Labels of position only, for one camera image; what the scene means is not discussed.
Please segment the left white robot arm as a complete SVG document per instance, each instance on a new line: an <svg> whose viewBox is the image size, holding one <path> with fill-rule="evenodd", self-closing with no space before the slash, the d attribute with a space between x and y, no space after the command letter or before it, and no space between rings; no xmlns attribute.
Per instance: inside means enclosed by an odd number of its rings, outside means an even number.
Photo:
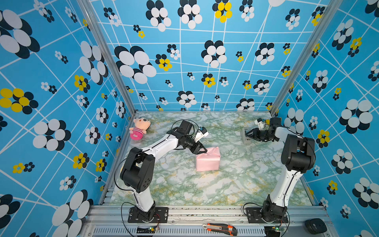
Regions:
<svg viewBox="0 0 379 237"><path fill-rule="evenodd" d="M121 169L120 179L133 191L138 210L145 214L156 207L149 189L156 161L180 146L195 155L207 152L200 139L208 135L208 130L204 126L194 129L197 124L192 120L180 121L179 127L172 126L158 142L142 149L132 148Z"/></svg>

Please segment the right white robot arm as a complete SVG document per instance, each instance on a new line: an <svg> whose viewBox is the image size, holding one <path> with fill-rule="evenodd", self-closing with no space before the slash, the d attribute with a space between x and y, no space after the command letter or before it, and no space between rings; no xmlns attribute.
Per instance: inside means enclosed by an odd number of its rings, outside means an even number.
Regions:
<svg viewBox="0 0 379 237"><path fill-rule="evenodd" d="M280 123L280 118L270 118L269 123L259 118L255 120L257 127L245 132L247 137L256 141L284 144L281 154L283 169L279 181L262 207L262 218L266 222L283 218L297 181L315 164L315 140L303 137L294 128L287 128Z"/></svg>

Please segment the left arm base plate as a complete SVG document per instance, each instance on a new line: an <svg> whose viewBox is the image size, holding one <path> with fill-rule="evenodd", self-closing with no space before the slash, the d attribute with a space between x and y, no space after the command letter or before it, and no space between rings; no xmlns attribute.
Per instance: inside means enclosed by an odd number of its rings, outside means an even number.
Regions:
<svg viewBox="0 0 379 237"><path fill-rule="evenodd" d="M168 213L168 207L153 205L149 211L143 212L135 206L129 211L128 223L167 223Z"/></svg>

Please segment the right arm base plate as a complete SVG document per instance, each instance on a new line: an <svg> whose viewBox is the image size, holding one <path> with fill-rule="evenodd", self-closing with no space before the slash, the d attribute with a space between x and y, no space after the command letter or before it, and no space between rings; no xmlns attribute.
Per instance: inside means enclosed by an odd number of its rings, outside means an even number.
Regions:
<svg viewBox="0 0 379 237"><path fill-rule="evenodd" d="M288 223L287 207L278 206L271 201L264 201L262 207L245 208L250 224Z"/></svg>

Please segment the purple wrapping paper sheet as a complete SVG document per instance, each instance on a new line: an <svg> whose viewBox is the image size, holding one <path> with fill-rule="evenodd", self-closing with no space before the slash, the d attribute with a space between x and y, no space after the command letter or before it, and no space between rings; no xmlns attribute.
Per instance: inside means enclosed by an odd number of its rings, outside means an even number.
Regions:
<svg viewBox="0 0 379 237"><path fill-rule="evenodd" d="M196 156L196 170L213 171L220 166L221 154L219 147L207 148L207 152Z"/></svg>

